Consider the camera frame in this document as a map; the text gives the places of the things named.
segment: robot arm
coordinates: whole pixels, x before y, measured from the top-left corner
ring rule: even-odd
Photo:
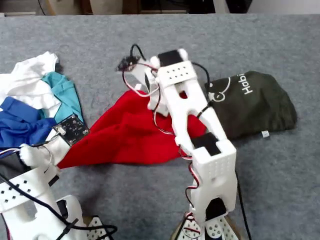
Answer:
[[[195,180],[193,186],[186,190],[188,194],[190,189],[189,216],[193,215],[200,227],[200,236],[204,239],[203,233],[209,231],[205,228],[210,221],[216,221],[235,208],[237,151],[227,139],[214,109],[207,107],[208,102],[198,83],[197,74],[184,49],[161,53],[152,57],[147,64],[157,71],[150,74],[150,67],[139,66],[132,74],[143,85],[148,81],[150,86],[159,86],[159,92],[150,96],[148,108],[154,110],[158,94],[161,94],[160,108],[156,111],[164,116],[170,113],[176,145],[192,156],[189,167]],[[187,132],[188,115],[198,116],[208,133],[191,139]]]

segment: white cloth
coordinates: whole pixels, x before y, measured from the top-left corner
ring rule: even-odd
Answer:
[[[57,62],[58,57],[47,51],[18,62],[11,73],[0,74],[0,104],[7,96],[11,96],[35,109],[44,109],[46,117],[54,118],[61,102],[41,79],[45,74],[55,71]]]

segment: red towel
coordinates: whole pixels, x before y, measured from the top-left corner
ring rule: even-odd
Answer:
[[[71,147],[60,168],[90,164],[159,164],[179,157],[175,136],[164,134],[147,109],[148,97],[127,91],[91,127],[90,133]],[[171,117],[157,114],[159,127],[172,131]],[[188,117],[191,138],[205,133],[206,127],[193,115]]]

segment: dark green bag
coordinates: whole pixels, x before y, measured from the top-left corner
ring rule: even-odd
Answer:
[[[256,71],[212,81],[209,98],[229,139],[293,129],[297,113],[276,79]]]

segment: gray carpet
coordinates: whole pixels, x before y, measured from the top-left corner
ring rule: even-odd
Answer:
[[[214,79],[248,70],[273,75],[298,114],[296,129],[235,141],[236,168],[254,240],[320,236],[320,15],[58,16],[0,19],[0,72],[45,51],[75,81],[91,126],[126,91],[114,72],[137,42],[148,57],[184,47]],[[200,81],[205,76],[199,72]],[[187,210],[187,163],[65,169],[56,197],[78,197],[116,240],[165,240]],[[239,202],[231,214],[243,227]],[[5,239],[1,226],[1,238]]]

